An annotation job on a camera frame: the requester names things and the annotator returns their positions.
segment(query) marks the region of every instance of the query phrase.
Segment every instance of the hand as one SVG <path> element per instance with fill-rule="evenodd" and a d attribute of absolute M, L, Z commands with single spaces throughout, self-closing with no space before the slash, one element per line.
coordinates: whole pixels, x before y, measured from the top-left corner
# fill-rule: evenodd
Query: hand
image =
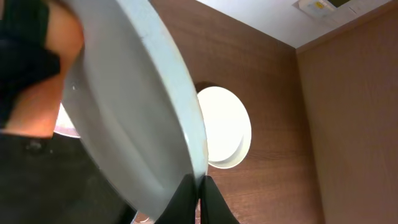
<path fill-rule="evenodd" d="M 83 46 L 83 33 L 78 19 L 65 7 L 48 2 L 49 24 L 45 42 L 60 56 L 60 74 L 23 91 L 1 132 L 47 138 L 52 136 L 62 100 L 63 81 Z"/>

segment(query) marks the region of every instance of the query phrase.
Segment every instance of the brown wall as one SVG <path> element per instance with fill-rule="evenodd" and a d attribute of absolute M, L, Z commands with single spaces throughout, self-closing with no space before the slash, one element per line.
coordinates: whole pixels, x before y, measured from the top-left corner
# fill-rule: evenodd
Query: brown wall
<path fill-rule="evenodd" d="M 298 64 L 326 223 L 398 223 L 398 9 Z"/>
<path fill-rule="evenodd" d="M 250 116 L 245 160 L 209 170 L 236 218 L 242 224 L 323 223 L 295 49 L 194 0 L 152 4 L 193 81 L 231 90 Z"/>

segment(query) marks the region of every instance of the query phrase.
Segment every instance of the white ceiling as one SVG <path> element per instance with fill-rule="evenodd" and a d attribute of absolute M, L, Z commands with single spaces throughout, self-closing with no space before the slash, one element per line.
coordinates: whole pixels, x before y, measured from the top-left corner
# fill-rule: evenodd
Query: white ceiling
<path fill-rule="evenodd" d="M 341 24 L 328 24 L 317 21 L 298 8 L 298 0 L 197 0 L 224 14 L 227 14 L 265 34 L 270 35 L 292 47 L 300 47 L 326 34 Z M 339 22 L 344 23 L 374 9 L 390 0 L 352 0 L 339 7 Z M 358 15 L 342 11 L 353 2 L 362 7 Z"/>

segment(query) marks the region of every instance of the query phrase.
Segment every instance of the skin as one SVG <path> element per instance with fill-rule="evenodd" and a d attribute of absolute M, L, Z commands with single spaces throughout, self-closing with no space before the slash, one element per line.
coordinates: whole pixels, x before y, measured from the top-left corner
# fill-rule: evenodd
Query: skin
<path fill-rule="evenodd" d="M 0 4 L 2 12 L 3 0 L 0 0 Z M 63 81 L 84 39 L 78 19 L 69 10 L 52 1 L 47 4 L 50 14 L 45 47 L 60 56 L 61 71 L 19 95 L 6 128 L 0 130 L 2 133 L 38 138 L 48 138 L 53 134 L 62 99 Z"/>

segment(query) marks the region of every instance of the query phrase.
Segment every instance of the black cloth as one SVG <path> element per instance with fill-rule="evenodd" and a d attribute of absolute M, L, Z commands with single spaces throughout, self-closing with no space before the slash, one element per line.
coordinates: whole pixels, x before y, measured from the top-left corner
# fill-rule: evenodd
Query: black cloth
<path fill-rule="evenodd" d="M 60 72 L 60 59 L 44 49 L 49 9 L 41 0 L 5 0 L 0 20 L 0 129 L 20 92 Z"/>
<path fill-rule="evenodd" d="M 1 224 L 130 224 L 136 214 L 79 139 L 0 134 L 0 177 Z"/>
<path fill-rule="evenodd" d="M 200 199 L 201 224 L 239 224 L 213 178 L 204 176 L 197 191 L 192 175 L 186 175 L 183 178 L 167 208 L 155 224 L 195 224 L 198 199 Z"/>

